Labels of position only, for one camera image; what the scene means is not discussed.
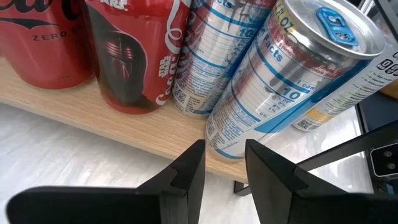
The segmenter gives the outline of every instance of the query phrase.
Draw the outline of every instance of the aluminum can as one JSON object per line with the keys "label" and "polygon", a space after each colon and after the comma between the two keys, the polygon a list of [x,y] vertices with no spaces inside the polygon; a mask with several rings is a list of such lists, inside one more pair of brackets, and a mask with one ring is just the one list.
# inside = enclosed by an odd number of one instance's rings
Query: aluminum can
{"label": "aluminum can", "polygon": [[0,5],[0,52],[25,82],[62,89],[93,78],[78,1],[3,0]]}
{"label": "aluminum can", "polygon": [[172,83],[190,0],[85,0],[101,94],[114,109],[160,108]]}
{"label": "aluminum can", "polygon": [[206,118],[275,0],[193,0],[174,84],[179,111]]}
{"label": "aluminum can", "polygon": [[[398,13],[398,1],[391,2],[391,6]],[[386,40],[383,53],[373,59],[354,78],[294,121],[292,125],[295,128],[305,132],[313,131],[398,79],[398,43],[380,13],[376,14],[372,20],[382,31]]]}
{"label": "aluminum can", "polygon": [[278,0],[206,123],[206,148],[244,158],[362,70],[384,49],[376,25],[346,1]]}

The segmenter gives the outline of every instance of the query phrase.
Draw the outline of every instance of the silver can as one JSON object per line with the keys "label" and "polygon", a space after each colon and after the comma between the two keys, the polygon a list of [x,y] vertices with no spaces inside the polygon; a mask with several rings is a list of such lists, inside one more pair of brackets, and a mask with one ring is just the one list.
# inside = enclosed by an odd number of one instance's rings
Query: silver can
{"label": "silver can", "polygon": [[174,81],[174,103],[207,117],[275,0],[193,0]]}
{"label": "silver can", "polygon": [[346,1],[278,0],[206,124],[206,147],[238,162],[347,82],[384,49],[382,34]]}
{"label": "silver can", "polygon": [[[398,0],[390,4],[398,14]],[[292,124],[295,128],[313,131],[398,79],[398,43],[380,13],[372,20],[384,34],[386,49],[354,78],[296,120]]]}

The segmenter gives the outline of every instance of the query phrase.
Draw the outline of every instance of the kylo ren image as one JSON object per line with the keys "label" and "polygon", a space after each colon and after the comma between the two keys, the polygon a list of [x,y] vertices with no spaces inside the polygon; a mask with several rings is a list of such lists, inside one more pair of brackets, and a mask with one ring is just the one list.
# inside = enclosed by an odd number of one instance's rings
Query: kylo ren image
{"label": "kylo ren image", "polygon": [[140,43],[91,6],[88,16],[99,62],[98,83],[105,97],[120,106],[154,110],[155,104],[142,94],[147,62]]}

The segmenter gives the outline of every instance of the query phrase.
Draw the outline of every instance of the coca-cola logo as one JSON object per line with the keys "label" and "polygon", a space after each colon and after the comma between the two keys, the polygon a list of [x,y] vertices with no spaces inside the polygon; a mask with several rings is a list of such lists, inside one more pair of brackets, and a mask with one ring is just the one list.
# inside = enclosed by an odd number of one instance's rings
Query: coca-cola logo
{"label": "coca-cola logo", "polygon": [[[35,0],[33,4],[28,5],[27,0],[11,0],[5,6],[0,6],[0,11],[5,11],[14,6],[20,13],[28,13],[30,11],[44,12],[52,5],[53,2],[54,0]],[[78,4],[78,0],[62,0],[62,12],[65,18],[69,21],[76,20],[80,15],[80,12],[73,11],[72,7],[75,4]],[[0,18],[0,21],[12,22],[28,29],[32,29],[37,26],[58,26],[58,24],[38,19]]]}

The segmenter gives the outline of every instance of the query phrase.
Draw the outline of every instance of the white marble surface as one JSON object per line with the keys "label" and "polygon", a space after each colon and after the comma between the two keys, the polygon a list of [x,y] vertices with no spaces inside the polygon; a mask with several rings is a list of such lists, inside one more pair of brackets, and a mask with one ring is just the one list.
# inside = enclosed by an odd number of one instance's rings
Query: white marble surface
{"label": "white marble surface", "polygon": [[[359,135],[355,110],[317,133],[288,128],[267,146],[288,159],[302,159]],[[136,187],[170,160],[95,134],[0,104],[0,223],[12,195],[38,185]],[[312,171],[350,192],[371,192],[363,156]],[[251,195],[233,194],[233,181],[206,173],[200,223],[259,223]]]}

